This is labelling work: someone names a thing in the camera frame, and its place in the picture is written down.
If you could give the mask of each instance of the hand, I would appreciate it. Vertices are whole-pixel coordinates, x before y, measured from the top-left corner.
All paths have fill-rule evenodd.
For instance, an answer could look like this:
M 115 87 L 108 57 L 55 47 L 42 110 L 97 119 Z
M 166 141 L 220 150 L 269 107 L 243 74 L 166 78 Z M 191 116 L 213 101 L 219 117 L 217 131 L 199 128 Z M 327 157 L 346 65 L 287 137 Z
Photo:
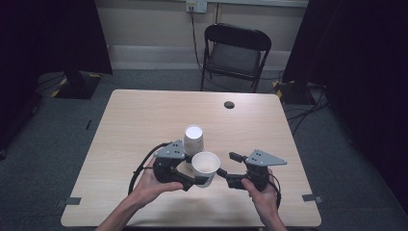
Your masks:
M 269 181 L 274 184 L 274 179 L 271 176 L 272 170 L 268 168 Z M 282 220 L 278 215 L 278 208 L 276 205 L 276 191 L 270 184 L 267 184 L 262 192 L 259 192 L 254 184 L 246 179 L 242 179 L 242 184 L 252 197 L 255 209 L 261 218 L 261 222 L 270 230 L 287 230 Z
M 134 198 L 139 204 L 140 208 L 146 204 L 155 200 L 161 193 L 173 192 L 183 189 L 183 185 L 179 182 L 160 183 L 152 168 L 156 158 L 152 158 L 147 165 L 140 178 L 140 181 L 136 185 L 135 189 L 129 194 L 131 198 Z
M 153 167 L 155 158 L 152 158 L 147 167 Z M 126 223 L 139 209 L 152 202 L 161 193 L 182 190 L 183 185 L 179 182 L 162 184 L 154 175 L 151 168 L 144 170 L 140 181 L 135 189 L 124 198 L 109 216 L 96 228 L 100 231 L 122 230 Z

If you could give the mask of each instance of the cable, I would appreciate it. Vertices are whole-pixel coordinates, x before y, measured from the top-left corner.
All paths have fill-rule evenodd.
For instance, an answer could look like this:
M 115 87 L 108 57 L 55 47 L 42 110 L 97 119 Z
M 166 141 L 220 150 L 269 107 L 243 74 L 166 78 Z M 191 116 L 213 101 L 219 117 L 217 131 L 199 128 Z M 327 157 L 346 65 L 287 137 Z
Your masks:
M 275 79 L 280 79 L 281 77 L 273 77 L 273 78 L 259 78 L 262 80 L 275 80 Z
M 282 193 L 281 193 L 281 191 L 280 191 L 280 183 L 279 183 L 278 179 L 277 179 L 274 175 L 272 175 L 272 174 L 269 174 L 269 175 L 272 176 L 273 179 L 276 180 L 276 183 L 278 183 L 278 187 L 276 187 L 275 184 L 273 184 L 272 182 L 268 181 L 268 183 L 269 183 L 269 184 L 275 189 L 275 191 L 276 191 L 276 207 L 279 209 L 280 202 L 281 202 L 281 200 L 282 200 Z
M 308 112 L 309 110 L 306 110 L 306 109 L 288 109 L 288 110 L 285 110 L 284 112 L 285 112 L 285 113 L 288 113 L 288 112 L 292 112 L 292 111 Z
M 129 184 L 129 190 L 128 190 L 128 194 L 130 194 L 133 190 L 133 188 L 135 187 L 135 182 L 136 179 L 138 179 L 138 176 L 140 175 L 141 171 L 144 170 L 145 168 L 149 168 L 149 167 L 144 167 L 144 164 L 146 163 L 146 161 L 150 158 L 150 156 L 159 148 L 167 146 L 171 144 L 171 142 L 164 142 L 162 144 L 157 145 L 156 147 L 154 147 L 148 154 L 147 156 L 144 158 L 144 160 L 140 163 L 138 169 L 136 169 L 136 171 L 133 172 L 133 176 L 132 179 L 130 180 L 130 184 Z
M 318 102 L 316 103 L 316 105 L 315 105 L 311 110 L 309 110 L 309 111 L 307 111 L 307 112 L 305 112 L 305 113 L 303 113 L 303 114 L 301 114 L 301 115 L 296 115 L 296 116 L 294 116 L 294 117 L 291 117 L 291 118 L 288 118 L 288 119 L 287 119 L 287 120 L 292 120 L 292 119 L 295 119 L 295 118 L 298 118 L 298 117 L 302 116 L 302 119 L 300 119 L 300 121 L 299 121 L 299 122 L 296 124 L 296 126 L 294 127 L 294 129 L 293 129 L 293 131 L 292 131 L 292 136 L 294 136 L 294 134 L 296 133 L 297 129 L 298 129 L 299 126 L 300 126 L 300 123 L 306 118 L 307 115 L 309 115 L 310 113 L 315 112 L 315 111 L 317 111 L 317 110 L 320 110 L 320 109 L 322 109 L 322 108 L 324 108 L 324 107 L 327 106 L 328 103 L 326 102 L 324 105 L 318 107 L 318 105 L 319 105 L 319 103 L 320 103 L 320 101 L 321 101 L 321 99 L 322 99 L 322 97 L 323 97 L 323 94 L 324 94 L 324 90 L 321 92 L 320 97 L 319 97 L 319 99 L 318 99 Z
M 64 74 L 61 74 L 61 75 L 52 77 L 51 79 L 48 79 L 48 80 L 45 80 L 45 81 L 39 83 L 39 84 L 38 84 L 38 87 L 41 86 L 41 85 L 43 85 L 43 84 L 45 84 L 45 83 L 48 83 L 48 82 L 50 82 L 50 81 L 53 81 L 53 80 L 55 80 L 55 79 L 57 79 L 57 78 L 60 78 L 60 77 L 62 77 L 62 76 L 64 76 Z
M 62 75 L 59 75 L 59 76 L 57 76 L 57 77 L 54 77 L 54 78 L 52 78 L 52 79 L 46 80 L 46 81 L 44 81 L 44 82 L 38 84 L 38 86 L 41 86 L 42 84 L 45 84 L 45 83 L 47 83 L 47 82 L 49 82 L 49 81 L 51 81 L 51 80 L 55 80 L 55 79 L 57 79 L 58 77 L 61 77 L 56 83 L 54 83 L 53 85 L 48 86 L 48 87 L 46 87 L 46 88 L 44 88 L 44 89 L 42 89 L 42 90 L 38 90 L 37 93 L 40 93 L 40 92 L 43 92 L 43 91 L 45 91 L 45 90 L 49 90 L 49 89 L 55 87 L 56 85 L 58 85 L 58 84 L 63 80 L 64 76 L 65 76 L 65 75 L 62 74 Z
M 216 85 L 216 86 L 218 86 L 218 87 L 224 89 L 224 90 L 228 90 L 228 91 L 231 91 L 231 92 L 240 92 L 240 91 L 236 91 L 236 90 L 229 89 L 229 88 L 227 88 L 227 87 L 225 87 L 225 86 L 222 86 L 222 85 L 220 85 L 220 84 L 217 84 L 217 83 L 214 82 L 213 80 L 209 79 L 207 76 L 205 76 L 205 80 L 208 81 L 208 82 L 210 82 L 210 83 L 212 83 L 213 85 Z M 270 92 L 273 92 L 273 91 L 274 91 L 274 88 L 272 88 L 272 89 L 270 89 L 270 90 L 258 92 L 258 93 L 270 93 Z
M 216 23 L 218 23 L 218 9 L 219 9 L 219 3 L 217 3 Z
M 200 61 L 198 60 L 198 55 L 197 55 L 197 42 L 195 39 L 194 12 L 190 11 L 190 17 L 191 17 L 191 25 L 192 25 L 192 41 L 194 43 L 195 60 L 197 61 L 198 69 L 200 69 L 202 73 L 203 67 L 201 67 L 201 64 L 200 64 Z

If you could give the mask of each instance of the paper cup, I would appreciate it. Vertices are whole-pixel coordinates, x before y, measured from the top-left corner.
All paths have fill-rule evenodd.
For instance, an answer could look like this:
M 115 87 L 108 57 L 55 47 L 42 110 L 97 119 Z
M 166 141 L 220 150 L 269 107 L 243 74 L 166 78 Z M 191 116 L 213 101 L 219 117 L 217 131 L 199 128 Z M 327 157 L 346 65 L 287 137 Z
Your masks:
M 192 172 L 194 176 L 209 177 L 204 185 L 197 185 L 199 188 L 207 188 L 213 181 L 221 162 L 216 154 L 212 152 L 199 152 L 192 157 Z
M 183 147 L 184 152 L 190 156 L 204 150 L 203 129 L 200 126 L 192 124 L 186 128 Z M 191 163 L 185 162 L 185 166 L 192 169 Z

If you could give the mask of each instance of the white wall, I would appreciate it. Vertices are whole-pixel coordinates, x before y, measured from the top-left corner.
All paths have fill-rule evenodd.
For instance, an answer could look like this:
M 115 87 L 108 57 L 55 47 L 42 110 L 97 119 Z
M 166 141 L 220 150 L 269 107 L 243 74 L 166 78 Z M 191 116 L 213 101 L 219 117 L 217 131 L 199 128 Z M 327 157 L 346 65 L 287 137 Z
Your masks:
M 185 2 L 96 0 L 96 4 L 109 45 L 193 48 L 191 16 L 185 12 Z M 208 3 L 207 13 L 194 15 L 200 55 L 204 30 L 216 21 L 216 9 L 217 22 L 256 28 L 269 35 L 271 56 L 289 56 L 305 12 L 305 8 Z

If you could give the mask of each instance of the human hand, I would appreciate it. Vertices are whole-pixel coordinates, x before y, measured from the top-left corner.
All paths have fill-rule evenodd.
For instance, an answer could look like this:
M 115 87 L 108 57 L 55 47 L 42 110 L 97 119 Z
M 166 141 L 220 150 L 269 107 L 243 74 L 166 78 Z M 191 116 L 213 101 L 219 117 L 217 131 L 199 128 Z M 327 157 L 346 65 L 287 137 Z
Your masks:
M 173 192 L 183 189 L 183 185 L 179 182 L 160 183 L 152 169 L 156 158 L 152 158 L 150 163 L 144 169 L 140 181 L 129 194 L 129 197 L 135 199 L 135 203 L 140 208 L 155 200 L 161 193 Z
M 268 168 L 269 181 L 274 184 L 272 177 L 272 170 Z M 278 215 L 278 208 L 276 205 L 276 190 L 270 184 L 267 184 L 262 192 L 259 192 L 254 184 L 246 179 L 242 179 L 242 184 L 252 197 L 252 202 L 261 219 L 261 222 L 270 230 L 286 230 L 285 225 Z

